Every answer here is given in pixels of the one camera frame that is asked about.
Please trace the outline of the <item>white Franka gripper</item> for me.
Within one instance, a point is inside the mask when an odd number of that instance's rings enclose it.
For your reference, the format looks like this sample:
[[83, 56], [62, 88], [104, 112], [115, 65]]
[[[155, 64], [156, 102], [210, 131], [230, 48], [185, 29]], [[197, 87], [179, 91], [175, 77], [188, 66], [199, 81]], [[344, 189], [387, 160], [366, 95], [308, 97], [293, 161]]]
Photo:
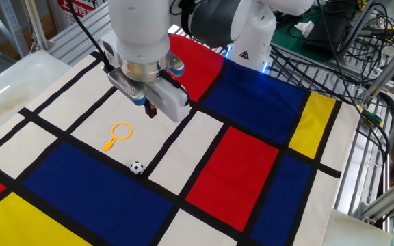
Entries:
[[170, 51], [157, 61], [139, 64], [126, 60], [118, 50], [118, 37], [108, 33], [101, 38], [105, 54], [114, 67], [107, 73], [111, 84], [137, 106], [144, 106], [146, 115], [154, 118], [162, 111], [173, 122], [180, 122], [189, 113], [186, 89], [169, 71], [182, 72], [183, 62]]

